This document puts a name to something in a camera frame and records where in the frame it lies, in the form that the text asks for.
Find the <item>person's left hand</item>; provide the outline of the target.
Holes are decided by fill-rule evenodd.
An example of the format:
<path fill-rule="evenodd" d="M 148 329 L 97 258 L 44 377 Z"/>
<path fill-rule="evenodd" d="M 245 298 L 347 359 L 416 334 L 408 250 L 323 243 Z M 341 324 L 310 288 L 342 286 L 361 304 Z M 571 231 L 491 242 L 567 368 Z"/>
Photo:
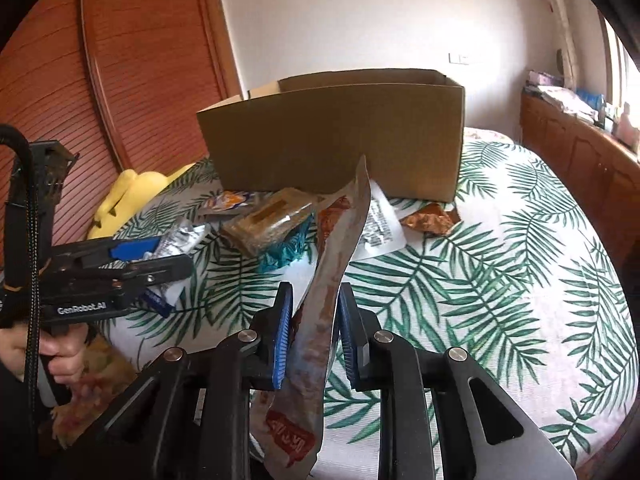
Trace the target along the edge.
<path fill-rule="evenodd" d="M 40 332 L 40 354 L 50 358 L 48 370 L 58 384 L 70 385 L 78 381 L 84 370 L 88 331 L 87 324 L 73 324 L 63 335 Z M 16 378 L 23 380 L 27 326 L 16 324 L 12 328 L 2 328 L 0 333 L 1 363 Z"/>

